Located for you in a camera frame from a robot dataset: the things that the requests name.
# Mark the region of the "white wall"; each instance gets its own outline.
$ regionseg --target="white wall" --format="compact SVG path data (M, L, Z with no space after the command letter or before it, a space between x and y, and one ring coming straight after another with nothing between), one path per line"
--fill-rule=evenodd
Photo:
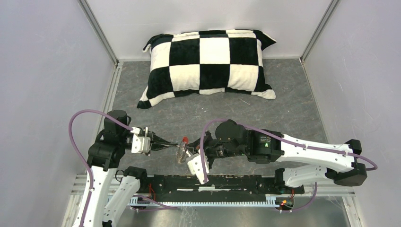
M101 109L113 64L78 1L1 1L0 226L61 225L83 165L68 122ZM78 117L87 154L97 116Z
M150 37L211 29L248 28L277 43L265 58L300 57L330 0L88 0L119 59L149 59Z
M379 165L355 188L367 227L401 224L400 11L401 1L341 1L305 63L330 141L357 138Z

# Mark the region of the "red bottle cap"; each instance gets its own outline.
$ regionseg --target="red bottle cap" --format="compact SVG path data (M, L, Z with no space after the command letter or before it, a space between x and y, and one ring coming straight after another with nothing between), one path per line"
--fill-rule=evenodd
M184 136L184 137L183 137L183 142L184 142L184 143L189 143L188 137Z

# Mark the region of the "white square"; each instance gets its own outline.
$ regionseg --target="white square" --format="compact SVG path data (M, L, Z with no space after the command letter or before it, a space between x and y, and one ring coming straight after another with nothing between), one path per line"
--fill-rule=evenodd
M255 33L234 33L234 34L227 34L229 38L255 38Z
M170 79L173 91L199 90L201 66L198 64L170 66Z
M152 106L155 106L156 104L160 103L163 99L174 98L174 97L175 97L174 92L167 92L149 99L149 102Z
M142 97L139 99L139 101L148 101L148 97L146 96L146 93L148 92L148 87L146 86L145 91L142 93Z
M201 38L199 49L201 64L230 63L230 41L228 38Z
M256 40L256 49L258 50L258 65L263 66L262 43L259 39Z
M225 88L212 88L212 89L204 89L204 90L199 90L200 95L211 95L217 92L224 92Z
M254 91L258 82L259 66L230 65L228 87L238 90Z
M162 43L155 46L151 52L150 71L167 67L170 63L170 47L171 42Z
M171 40L171 42L177 42L177 41L188 40L188 39L199 39L199 35L190 35L190 36L174 37L174 38Z
M238 34L238 33L253 33L252 30L238 30L238 29L231 29L226 30L227 34Z

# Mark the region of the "metal frame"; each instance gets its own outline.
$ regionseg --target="metal frame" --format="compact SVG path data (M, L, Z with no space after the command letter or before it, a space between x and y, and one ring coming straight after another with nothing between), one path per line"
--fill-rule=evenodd
M308 45L306 46L304 53L301 56L301 61L304 62L307 59L309 53L311 52L312 48L314 47L317 39L319 38L320 34L322 33L324 27L326 26L327 22L329 21L330 17L332 16L334 10L338 6L340 0L331 0L330 5L328 6L326 12L323 14L322 19L319 22L314 34L312 35L311 40L309 41Z
M114 69L113 76L110 78L109 88L107 89L106 97L103 101L103 109L102 109L103 113L107 113L113 109L114 98L115 98L115 94L117 92L118 82L120 81L123 64L124 64L124 62L118 63L117 67ZM92 143L95 142L96 135L99 134L100 131L103 129L104 123L103 123L102 119L103 119L103 117L99 116L99 120L97 123L98 128L92 137L93 138Z
M67 211L65 213L62 227L71 227L73 221L78 215L79 205L82 200L82 195L84 193L84 189L87 183L86 175L77 175L74 186L72 188L70 201L68 203ZM115 180L114 178L111 181L110 188L108 190L108 195L114 195L120 185L120 182ZM305 194L297 194L296 197L310 197L313 194L314 187L313 185L305 185ZM266 198L280 198L280 197L288 197L288 194L283 195L271 195L266 194ZM349 218L349 222L351 227L362 227L362 223L360 221L359 215L357 213L356 201L355 201L355 193L352 187L343 187L339 185L335 185L333 183L327 184L319 184L317 190L317 197L342 197L344 202L344 207L346 208L346 213ZM195 206L204 206L202 204L194 204Z
M99 37L100 41L102 42L102 45L105 47L110 59L114 62L115 65L117 65L119 63L119 60L115 55L111 45L107 41L106 36L103 33L102 28L100 27L98 21L96 20L96 17L93 14L87 0L78 0L78 3L82 7L82 10L85 12L85 15L88 18L91 26L93 27L97 37Z

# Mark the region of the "black and white pillow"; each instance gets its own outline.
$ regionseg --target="black and white pillow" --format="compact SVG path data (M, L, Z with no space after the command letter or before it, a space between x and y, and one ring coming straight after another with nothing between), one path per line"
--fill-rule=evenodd
M151 52L150 75L137 108L192 93L237 92L275 99L262 64L262 50L275 42L259 30L156 35L143 49Z

